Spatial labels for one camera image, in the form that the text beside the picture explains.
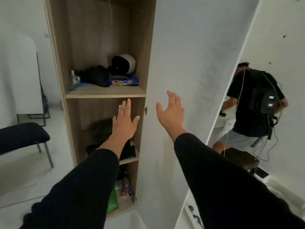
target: black t-shirt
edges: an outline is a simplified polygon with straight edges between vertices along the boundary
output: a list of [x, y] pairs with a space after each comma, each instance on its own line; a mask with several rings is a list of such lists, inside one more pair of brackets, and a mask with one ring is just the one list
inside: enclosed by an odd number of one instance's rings
[[[254, 87], [256, 86], [256, 81], [251, 76], [250, 72], [252, 69], [245, 70], [244, 83], [242, 85], [244, 71], [239, 72], [234, 76], [233, 81], [228, 90], [227, 96], [234, 97], [239, 99], [238, 108], [236, 111], [236, 122], [233, 130], [242, 135], [249, 137], [262, 137], [268, 135], [269, 126], [268, 119], [262, 118], [259, 114], [249, 110], [249, 102], [253, 92]], [[284, 99], [285, 96], [281, 92], [280, 88], [277, 85], [276, 80], [272, 75], [262, 71], [267, 79], [274, 85], [277, 95], [280, 100]]]

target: black hair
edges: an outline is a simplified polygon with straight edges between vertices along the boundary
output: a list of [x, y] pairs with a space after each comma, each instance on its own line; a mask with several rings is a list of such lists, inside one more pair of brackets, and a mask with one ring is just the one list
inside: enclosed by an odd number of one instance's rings
[[237, 67], [243, 67], [243, 66], [249, 66], [250, 63], [249, 62], [241, 62], [237, 65]]

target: cabinet door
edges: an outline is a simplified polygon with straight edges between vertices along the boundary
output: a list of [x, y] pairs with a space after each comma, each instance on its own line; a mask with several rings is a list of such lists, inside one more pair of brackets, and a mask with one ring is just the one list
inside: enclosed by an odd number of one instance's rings
[[156, 2], [136, 191], [147, 229], [174, 228], [189, 189], [156, 102], [165, 110], [167, 90], [181, 95], [185, 129], [207, 142], [258, 1]]

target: right hand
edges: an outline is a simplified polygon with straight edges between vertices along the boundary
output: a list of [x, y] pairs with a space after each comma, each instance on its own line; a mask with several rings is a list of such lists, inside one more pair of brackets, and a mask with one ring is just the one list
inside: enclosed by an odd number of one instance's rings
[[184, 108], [181, 108], [181, 97], [176, 93], [167, 91], [168, 94], [168, 107], [165, 111], [162, 109], [162, 105], [157, 103], [157, 116], [161, 125], [167, 132], [175, 128], [182, 128]]

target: black cushion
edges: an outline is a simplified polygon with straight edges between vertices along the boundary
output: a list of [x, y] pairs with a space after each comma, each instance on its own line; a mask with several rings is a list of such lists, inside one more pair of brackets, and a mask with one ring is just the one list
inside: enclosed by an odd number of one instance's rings
[[22, 123], [0, 129], [0, 154], [50, 140], [37, 123]]

